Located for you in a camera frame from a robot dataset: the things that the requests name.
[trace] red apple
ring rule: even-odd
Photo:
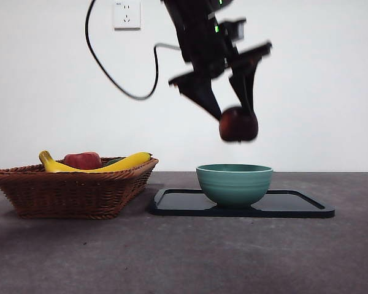
[[[240,106],[225,110],[220,119],[220,136],[224,141],[252,141],[258,135],[258,120],[252,111]]]
[[[94,170],[102,167],[101,158],[96,152],[67,154],[64,158],[64,164],[81,170]]]

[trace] green bowl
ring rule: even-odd
[[[247,208],[270,187],[273,169],[260,165],[210,164],[196,168],[203,193],[218,206]]]

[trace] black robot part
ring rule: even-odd
[[[193,72],[169,81],[180,93],[220,120],[221,110],[211,89],[212,79],[232,68],[232,87],[245,111],[253,112],[253,81],[255,70],[271,43],[239,53],[234,42],[243,39],[245,19],[218,23],[214,12],[232,0],[162,0],[175,25],[185,62]]]

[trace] black tray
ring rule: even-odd
[[[334,207],[293,190],[269,190],[248,209],[227,209],[218,207],[202,190],[163,189],[151,201],[148,212],[159,216],[327,218],[335,215]]]

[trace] basket rim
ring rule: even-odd
[[[116,156],[116,157],[102,157],[102,160],[110,160],[110,159],[117,159],[117,158],[123,158],[122,156]],[[62,175],[78,175],[78,176],[89,176],[92,177],[94,176],[101,176],[101,175],[120,175],[120,174],[127,174],[127,173],[134,173],[134,172],[138,172],[139,170],[143,170],[143,169],[149,169],[149,166],[151,168],[154,167],[157,163],[159,162],[158,159],[151,157],[150,160],[136,165],[135,167],[126,169],[126,170],[120,170],[120,171],[106,171],[106,172],[102,172],[102,173],[82,173],[79,171],[73,171],[73,172],[68,172],[68,171],[63,171],[63,172],[58,172],[58,173],[48,173],[46,171],[27,171],[27,169],[33,169],[33,168],[44,168],[44,166],[42,164],[36,164],[36,165],[26,165],[23,167],[12,167],[12,168],[3,168],[0,169],[0,176],[10,176],[10,175],[44,175],[44,176],[62,176]],[[18,169],[25,169],[25,171],[15,171]]]

